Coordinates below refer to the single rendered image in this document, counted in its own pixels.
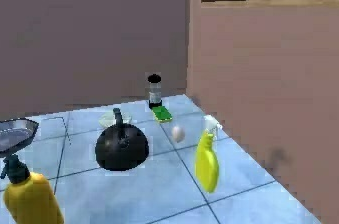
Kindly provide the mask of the yellow spray bottle white nozzle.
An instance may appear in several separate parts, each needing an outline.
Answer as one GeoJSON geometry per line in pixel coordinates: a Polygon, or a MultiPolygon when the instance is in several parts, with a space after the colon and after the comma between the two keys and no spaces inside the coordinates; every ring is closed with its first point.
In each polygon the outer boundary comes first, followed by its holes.
{"type": "Polygon", "coordinates": [[[221,125],[212,115],[205,115],[204,121],[205,128],[195,152],[194,171],[201,187],[206,192],[213,193],[219,179],[219,162],[213,149],[213,141],[221,125]]]}

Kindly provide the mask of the white egg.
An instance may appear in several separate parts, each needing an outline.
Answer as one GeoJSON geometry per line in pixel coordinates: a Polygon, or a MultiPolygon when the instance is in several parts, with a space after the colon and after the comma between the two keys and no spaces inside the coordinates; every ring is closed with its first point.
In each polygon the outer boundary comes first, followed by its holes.
{"type": "Polygon", "coordinates": [[[171,131],[172,138],[175,142],[179,143],[185,138],[185,131],[180,126],[174,126],[171,131]]]}

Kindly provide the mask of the green sponge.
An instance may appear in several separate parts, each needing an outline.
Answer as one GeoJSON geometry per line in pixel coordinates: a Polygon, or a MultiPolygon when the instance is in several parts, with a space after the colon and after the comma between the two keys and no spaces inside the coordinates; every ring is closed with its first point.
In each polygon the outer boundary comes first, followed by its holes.
{"type": "Polygon", "coordinates": [[[165,106],[153,107],[152,113],[155,119],[160,123],[169,122],[172,120],[172,115],[165,106]]]}

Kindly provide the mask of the yellow bottle with dark pump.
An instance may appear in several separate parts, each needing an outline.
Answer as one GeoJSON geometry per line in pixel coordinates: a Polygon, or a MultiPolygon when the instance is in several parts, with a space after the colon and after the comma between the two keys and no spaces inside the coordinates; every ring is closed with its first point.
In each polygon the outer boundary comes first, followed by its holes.
{"type": "Polygon", "coordinates": [[[16,224],[65,224],[49,180],[31,172],[13,154],[4,160],[0,178],[9,179],[3,193],[4,204],[16,224]]]}

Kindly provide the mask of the clear shaker with black cap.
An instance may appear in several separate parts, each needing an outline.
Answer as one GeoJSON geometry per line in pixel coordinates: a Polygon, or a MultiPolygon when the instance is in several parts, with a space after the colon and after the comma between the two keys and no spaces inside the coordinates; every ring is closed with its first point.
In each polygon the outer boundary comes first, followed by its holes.
{"type": "Polygon", "coordinates": [[[149,82],[149,107],[157,107],[162,105],[161,99],[161,76],[151,74],[148,76],[149,82]]]}

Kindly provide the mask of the black frying pan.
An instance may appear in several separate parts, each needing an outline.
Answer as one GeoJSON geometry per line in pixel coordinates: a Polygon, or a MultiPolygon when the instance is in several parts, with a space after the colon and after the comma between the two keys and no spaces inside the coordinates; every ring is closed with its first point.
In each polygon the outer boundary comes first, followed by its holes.
{"type": "Polygon", "coordinates": [[[38,127],[38,122],[27,118],[0,121],[0,159],[30,145],[38,127]]]}

